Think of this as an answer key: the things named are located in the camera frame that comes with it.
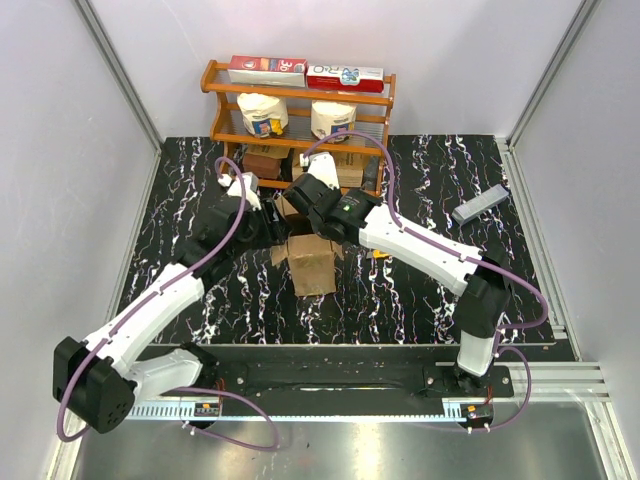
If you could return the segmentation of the brown cardboard express box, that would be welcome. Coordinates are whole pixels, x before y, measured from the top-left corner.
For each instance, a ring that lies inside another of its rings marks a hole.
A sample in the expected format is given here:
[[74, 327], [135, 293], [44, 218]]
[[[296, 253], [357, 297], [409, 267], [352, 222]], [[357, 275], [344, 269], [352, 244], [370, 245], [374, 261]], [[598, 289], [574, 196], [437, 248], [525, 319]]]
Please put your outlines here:
[[343, 258], [342, 247], [316, 235], [309, 220], [283, 196], [277, 197], [275, 204], [291, 233], [284, 244], [271, 248], [272, 265], [287, 263], [298, 297], [335, 293], [336, 259]]

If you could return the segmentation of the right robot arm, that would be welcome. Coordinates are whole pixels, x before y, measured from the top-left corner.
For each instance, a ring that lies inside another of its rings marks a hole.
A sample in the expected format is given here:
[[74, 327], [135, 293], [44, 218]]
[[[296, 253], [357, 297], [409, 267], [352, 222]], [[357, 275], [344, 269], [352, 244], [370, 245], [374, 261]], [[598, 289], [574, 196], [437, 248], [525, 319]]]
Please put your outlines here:
[[342, 193], [310, 173], [295, 180], [284, 198], [320, 237], [380, 250], [452, 292], [458, 298], [453, 321], [460, 344], [456, 387], [476, 396], [489, 386], [496, 328], [512, 294], [511, 281], [495, 270], [502, 256], [457, 244], [392, 214], [380, 197], [356, 188]]

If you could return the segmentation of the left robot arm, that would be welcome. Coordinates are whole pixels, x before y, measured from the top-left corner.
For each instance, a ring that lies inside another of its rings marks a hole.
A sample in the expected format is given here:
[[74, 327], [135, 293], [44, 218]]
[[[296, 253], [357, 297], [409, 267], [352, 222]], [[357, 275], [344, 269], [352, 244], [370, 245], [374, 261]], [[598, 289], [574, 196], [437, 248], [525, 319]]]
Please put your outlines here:
[[151, 360], [139, 356], [183, 310], [229, 276], [245, 252], [282, 245], [289, 233], [273, 199], [225, 195], [151, 286], [117, 317], [83, 340], [63, 339], [53, 360], [60, 438], [72, 438], [64, 431], [67, 412], [87, 428], [108, 433], [152, 397], [182, 388], [199, 396], [211, 393], [218, 384], [217, 359], [194, 343]]

